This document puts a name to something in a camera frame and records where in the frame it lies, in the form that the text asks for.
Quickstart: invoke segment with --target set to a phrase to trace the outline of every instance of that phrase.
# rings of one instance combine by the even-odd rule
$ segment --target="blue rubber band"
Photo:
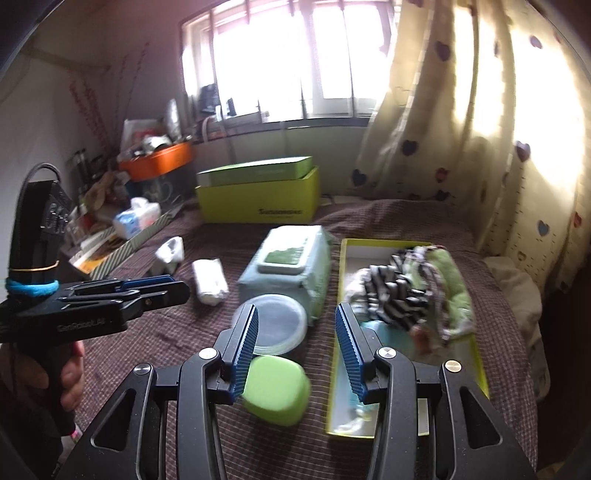
[[[11,278],[6,279],[6,291],[13,295],[25,295],[27,297],[47,297],[53,295],[60,288],[60,283],[55,280],[44,285],[25,285]]]

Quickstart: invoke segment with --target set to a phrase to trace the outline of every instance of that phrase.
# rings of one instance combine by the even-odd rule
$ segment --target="bed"
[[[476,339],[488,377],[491,401],[502,413],[532,465],[537,461],[537,412],[527,354],[517,324],[502,293],[476,253],[466,225],[439,202],[377,200],[321,207],[314,223],[342,238],[412,239],[444,245],[459,267],[476,313]],[[84,429],[134,365],[178,365],[201,348],[213,345],[229,327],[239,306],[235,282],[271,225],[204,225],[195,207],[185,208],[164,230],[113,272],[114,277],[142,277],[165,240],[184,239],[185,261],[175,277],[191,286],[181,306],[151,312],[124,333],[86,342],[86,394],[77,411]],[[239,404],[218,407],[220,436],[228,478],[362,479],[371,442],[330,437],[324,418],[330,384],[333,315],[338,284],[339,242],[333,247],[333,271],[322,318],[309,330],[303,367],[312,383],[310,406],[290,428],[257,420]],[[220,306],[200,304],[195,296],[191,262],[220,258],[230,297]],[[168,414],[167,478],[176,478],[175,406]]]

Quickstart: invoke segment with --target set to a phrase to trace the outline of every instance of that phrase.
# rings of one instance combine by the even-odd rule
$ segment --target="metal screw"
[[[199,352],[199,358],[203,358],[204,360],[211,360],[215,358],[217,355],[217,350],[215,348],[204,348]]]
[[[145,375],[146,373],[148,373],[150,370],[152,370],[152,367],[148,364],[139,364],[136,365],[134,368],[134,374],[136,375]]]
[[[396,356],[396,350],[389,346],[383,346],[378,350],[378,355],[382,358],[394,358]]]
[[[462,369],[462,365],[460,362],[455,360],[448,360],[445,362],[445,368],[447,368],[450,372],[457,374]]]

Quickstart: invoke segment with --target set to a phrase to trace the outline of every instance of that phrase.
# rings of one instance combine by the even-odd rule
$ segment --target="open yellow box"
[[[357,270],[369,265],[386,265],[390,256],[399,248],[411,248],[429,245],[422,242],[398,240],[368,240],[346,238],[341,243],[339,261],[339,296],[341,302],[345,288],[353,280]],[[466,335],[451,342],[453,359],[475,379],[478,386],[489,395],[488,383],[482,365],[482,358],[474,335]],[[326,433],[330,435],[374,438],[378,409],[369,408],[359,415],[351,403],[352,398],[349,378],[340,354],[339,343],[335,336],[333,360],[330,373],[329,404],[326,417]],[[427,400],[418,399],[418,434],[429,434]]]
[[[196,189],[206,223],[300,223],[312,221],[320,202],[320,173],[297,180],[260,181]]]

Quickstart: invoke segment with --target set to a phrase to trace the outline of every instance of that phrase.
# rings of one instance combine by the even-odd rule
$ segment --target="green lid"
[[[289,427],[301,420],[309,398],[310,380],[297,363],[272,355],[252,361],[242,401],[253,415]]]

